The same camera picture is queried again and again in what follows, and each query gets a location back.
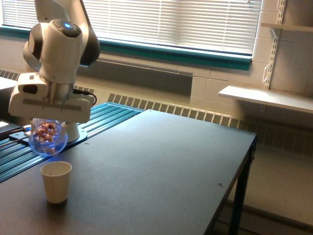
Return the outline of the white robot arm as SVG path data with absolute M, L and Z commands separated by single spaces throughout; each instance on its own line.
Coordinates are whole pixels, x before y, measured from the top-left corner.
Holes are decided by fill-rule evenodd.
M 60 121 L 68 141 L 80 138 L 79 123 L 90 118 L 93 98 L 74 89 L 80 66 L 100 54 L 100 44 L 81 0 L 37 0 L 38 23 L 23 48 L 33 73 L 23 73 L 12 91 L 8 112 L 29 119 Z

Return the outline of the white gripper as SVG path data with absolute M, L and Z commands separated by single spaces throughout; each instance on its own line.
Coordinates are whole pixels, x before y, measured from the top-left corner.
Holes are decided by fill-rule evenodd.
M 56 86 L 37 72 L 23 73 L 12 91 L 8 112 L 29 119 L 86 123 L 93 103 L 92 95 L 74 94 L 72 84 Z

